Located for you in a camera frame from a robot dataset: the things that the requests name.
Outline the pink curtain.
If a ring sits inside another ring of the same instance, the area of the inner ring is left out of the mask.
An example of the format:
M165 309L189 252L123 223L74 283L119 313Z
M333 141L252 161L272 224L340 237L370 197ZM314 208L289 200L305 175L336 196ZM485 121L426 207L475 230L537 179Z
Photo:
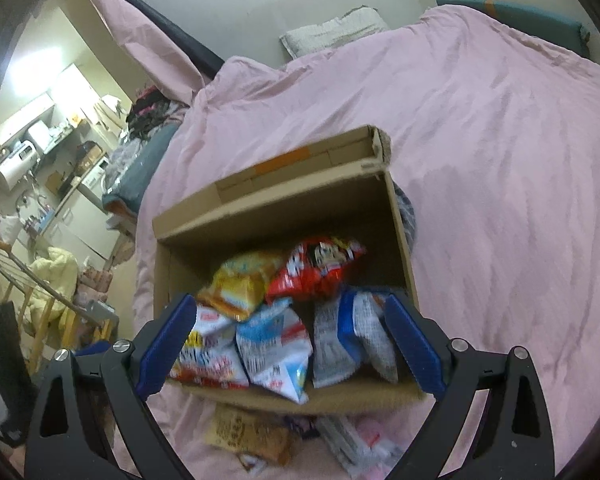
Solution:
M117 45L170 100L191 106L206 83L185 52L126 0L91 0Z

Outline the white water heater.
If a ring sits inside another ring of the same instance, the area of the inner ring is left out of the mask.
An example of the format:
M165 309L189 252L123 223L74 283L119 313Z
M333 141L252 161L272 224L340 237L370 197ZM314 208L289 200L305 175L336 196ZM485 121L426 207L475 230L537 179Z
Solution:
M30 141L23 141L0 164L0 189L11 191L18 181L38 163L38 151Z

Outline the white pillow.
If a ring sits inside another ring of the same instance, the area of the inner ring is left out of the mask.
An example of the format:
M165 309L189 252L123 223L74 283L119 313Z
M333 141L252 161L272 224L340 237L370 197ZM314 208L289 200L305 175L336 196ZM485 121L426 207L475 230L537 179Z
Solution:
M378 32L388 32L389 29L376 9L359 6L340 18L285 32L279 41L292 58L302 58L325 49L342 47Z

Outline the white kitchen cabinets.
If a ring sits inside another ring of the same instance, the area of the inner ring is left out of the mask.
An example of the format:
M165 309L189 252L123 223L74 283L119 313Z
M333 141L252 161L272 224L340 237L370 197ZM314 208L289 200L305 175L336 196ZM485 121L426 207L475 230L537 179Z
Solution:
M119 233L106 227L107 215L78 188L69 193L42 233L48 245L71 252L78 263L101 269L111 257Z

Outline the pile of clothes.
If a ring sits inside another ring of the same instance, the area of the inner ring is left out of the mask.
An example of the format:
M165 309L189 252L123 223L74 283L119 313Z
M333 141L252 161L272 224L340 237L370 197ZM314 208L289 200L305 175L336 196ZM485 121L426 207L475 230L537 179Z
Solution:
M125 117L119 146L109 157L102 181L102 208L135 218L187 106L168 99L156 86L140 92Z

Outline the blue pink snack packet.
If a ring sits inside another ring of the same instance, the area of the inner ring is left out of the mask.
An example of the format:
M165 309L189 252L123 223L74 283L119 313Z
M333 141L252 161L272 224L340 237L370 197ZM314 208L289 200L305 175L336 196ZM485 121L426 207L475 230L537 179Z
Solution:
M321 438L351 479L385 479L403 455L368 416L285 415L283 422L302 440Z

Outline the brown small snack packet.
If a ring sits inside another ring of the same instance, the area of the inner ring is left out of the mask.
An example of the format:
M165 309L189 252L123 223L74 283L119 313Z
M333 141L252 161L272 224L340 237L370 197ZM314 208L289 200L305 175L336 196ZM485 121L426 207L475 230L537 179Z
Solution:
M204 443L285 466L291 460L294 435L270 416L218 404L204 435Z

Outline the light blue white snack bag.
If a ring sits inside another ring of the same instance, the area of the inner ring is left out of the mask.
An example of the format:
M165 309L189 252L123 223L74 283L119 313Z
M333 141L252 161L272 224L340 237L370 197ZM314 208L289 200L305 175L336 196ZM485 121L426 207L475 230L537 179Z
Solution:
M313 346L290 298L276 299L236 328L236 344L253 385L305 404Z

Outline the pink bed duvet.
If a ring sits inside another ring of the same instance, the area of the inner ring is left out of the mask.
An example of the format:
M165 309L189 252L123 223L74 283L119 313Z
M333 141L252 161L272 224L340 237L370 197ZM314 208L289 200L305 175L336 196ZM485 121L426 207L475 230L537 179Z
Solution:
M134 326L155 216L365 125L415 208L422 312L477 348L529 349L566 466L600 418L600 65L466 6L279 68L234 56L196 88L140 207Z

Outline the open cardboard box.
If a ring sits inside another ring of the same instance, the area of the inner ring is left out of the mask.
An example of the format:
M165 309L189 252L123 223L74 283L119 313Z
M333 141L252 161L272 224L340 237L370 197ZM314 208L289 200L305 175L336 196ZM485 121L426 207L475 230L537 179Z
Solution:
M317 235L354 238L366 248L351 284L403 288L415 298L390 159L388 134L363 126L216 181L160 214L152 222L155 314L174 297L198 292L231 256L290 249Z

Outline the teal bolster cushion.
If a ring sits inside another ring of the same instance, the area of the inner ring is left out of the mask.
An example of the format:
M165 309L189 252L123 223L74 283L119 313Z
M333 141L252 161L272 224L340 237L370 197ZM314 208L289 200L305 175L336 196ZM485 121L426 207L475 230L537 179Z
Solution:
M436 0L438 6L468 6L529 36L566 48L582 58L591 56L591 33L579 21L536 6L501 0Z

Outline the grey blue snack bag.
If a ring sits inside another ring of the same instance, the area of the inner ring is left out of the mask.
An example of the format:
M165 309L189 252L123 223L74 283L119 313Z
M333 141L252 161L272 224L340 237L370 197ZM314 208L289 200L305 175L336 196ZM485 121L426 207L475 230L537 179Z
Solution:
M368 364L390 384L399 381L394 343L385 326L385 288L343 286L317 304L313 322L313 378L316 388L340 384Z

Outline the red snack bag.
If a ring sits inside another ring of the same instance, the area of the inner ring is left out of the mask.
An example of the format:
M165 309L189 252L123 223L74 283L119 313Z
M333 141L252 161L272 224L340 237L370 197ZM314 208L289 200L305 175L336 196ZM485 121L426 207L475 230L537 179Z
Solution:
M366 247L354 238L314 236L302 240L275 274L265 300L294 301L328 299L358 266Z

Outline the white yellow PanPan chip bag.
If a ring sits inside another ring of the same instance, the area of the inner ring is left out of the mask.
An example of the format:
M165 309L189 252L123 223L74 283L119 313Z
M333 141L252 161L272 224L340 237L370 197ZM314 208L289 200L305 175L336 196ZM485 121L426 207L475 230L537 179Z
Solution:
M183 384L245 389L249 378L235 341L236 323L207 306L197 308L196 321L169 377Z

